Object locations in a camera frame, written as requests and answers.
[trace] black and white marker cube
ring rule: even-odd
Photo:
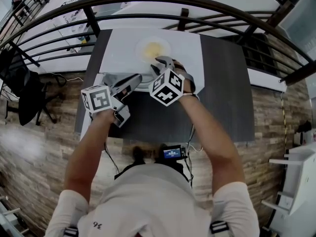
[[[86,110],[97,113],[112,109],[110,89],[106,85],[96,85],[81,90],[82,99]]]
[[[183,95],[184,77],[167,69],[149,85],[149,93],[165,106],[171,105]]]

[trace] cable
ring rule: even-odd
[[[89,113],[89,116],[90,116],[90,119],[91,121],[93,121],[93,117],[92,117],[92,113]],[[111,161],[113,162],[114,164],[114,167],[115,167],[115,171],[117,172],[117,174],[119,174],[119,168],[118,166],[116,165],[116,163],[114,162],[114,160],[112,159],[111,155],[110,155],[110,152],[108,150],[108,147],[107,147],[107,144],[104,142],[104,151],[107,153],[107,155],[110,157]]]
[[[196,97],[196,98],[200,101],[198,95],[195,95],[194,93],[184,93],[183,95],[184,95],[184,96],[194,96],[194,97]]]
[[[190,173],[190,176],[191,176],[191,179],[189,180],[189,182],[191,183],[191,188],[192,188],[192,184],[193,184],[193,178],[194,178],[194,175],[192,174],[192,161],[191,161],[191,158],[190,158],[190,142],[193,138],[193,135],[195,133],[195,128],[192,124],[192,128],[191,128],[191,132],[190,132],[190,136],[189,136],[189,141],[187,142],[188,144],[188,147],[187,147],[187,152],[188,152],[188,159],[189,159],[189,164],[187,163],[187,160],[184,159],[184,162],[186,163],[186,166],[188,168],[188,171]]]
[[[203,147],[201,147],[201,149],[200,150],[197,150],[194,146],[192,146],[191,144],[190,144],[190,147],[192,147],[193,149],[194,149],[194,151],[195,152],[197,152],[197,153],[199,153],[199,152],[202,152],[203,151]]]
[[[63,87],[63,86],[65,86],[65,85],[66,85],[66,83],[67,83],[67,79],[66,79],[66,78],[64,78],[61,74],[54,74],[54,73],[51,73],[51,74],[52,74],[52,75],[54,75],[54,77],[55,77],[55,79],[56,79],[57,84],[58,84],[58,86],[59,86],[59,87]],[[59,81],[58,77],[61,77],[62,79],[64,79],[64,80],[65,80],[65,82],[64,82],[64,83],[60,83],[60,81]]]
[[[76,78],[73,78],[73,79],[66,79],[62,74],[55,74],[55,73],[51,73],[51,74],[56,75],[56,76],[61,76],[66,81],[72,81],[72,80],[77,80],[77,79],[83,81],[83,79],[81,79],[80,77],[76,77]]]
[[[105,142],[104,142],[104,150],[105,150],[105,152],[107,153],[107,155],[110,157],[111,161],[113,162],[114,167],[116,168],[117,174],[119,174],[119,168],[118,168],[118,166],[116,165],[116,163],[114,162],[114,160],[112,159],[112,157],[110,156],[110,153],[109,153],[107,144],[106,144]]]

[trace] forearm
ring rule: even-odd
[[[217,156],[231,158],[237,154],[228,134],[197,98],[184,96],[180,103],[189,115],[199,141],[211,159]]]
[[[91,184],[111,126],[111,116],[113,111],[97,115],[70,156],[66,168],[64,189],[75,190],[88,201]]]
[[[235,181],[244,182],[238,151],[220,123],[193,96],[183,96],[180,103],[190,117],[201,145],[213,168],[213,192]]]

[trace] small screen device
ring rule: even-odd
[[[159,153],[160,160],[182,160],[186,158],[185,149],[181,148],[181,145],[171,146],[171,147],[163,147]]]
[[[176,148],[176,149],[163,150],[163,156],[165,159],[179,158],[179,157],[181,157],[181,149]]]

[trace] wooden floor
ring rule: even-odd
[[[84,74],[68,74],[67,78],[77,76],[84,78]],[[22,127],[14,113],[9,114],[7,125],[0,124],[0,171],[3,174],[1,181],[5,185],[0,194],[9,196],[9,206],[22,209],[20,215],[39,236],[43,236],[43,230],[39,227],[45,229],[51,218],[62,191],[68,158],[79,141],[79,135],[74,134],[73,130],[82,84],[80,80],[73,80],[59,88],[53,78],[45,79],[53,82],[49,88],[50,93],[61,91],[66,97],[63,102],[57,99],[49,105],[58,119],[57,124],[52,124],[42,114],[41,126],[35,126],[35,121],[32,121]],[[237,143],[236,146],[242,157],[250,196],[262,226],[269,219],[271,210],[261,205],[260,201],[275,201],[281,181],[281,167],[268,164],[268,160],[284,154],[284,122],[279,93],[252,88],[252,95],[255,141]],[[311,120],[305,81],[289,87],[283,98],[289,134],[287,146],[290,148],[294,130],[299,124]],[[120,170],[132,163],[131,149],[135,145],[146,149],[146,161],[151,162],[158,145],[109,138],[109,151]],[[192,151],[191,156],[194,193],[199,203],[211,210],[210,162],[205,152]],[[91,208],[97,205],[102,191],[112,184],[115,173],[112,162],[103,154],[92,187]]]

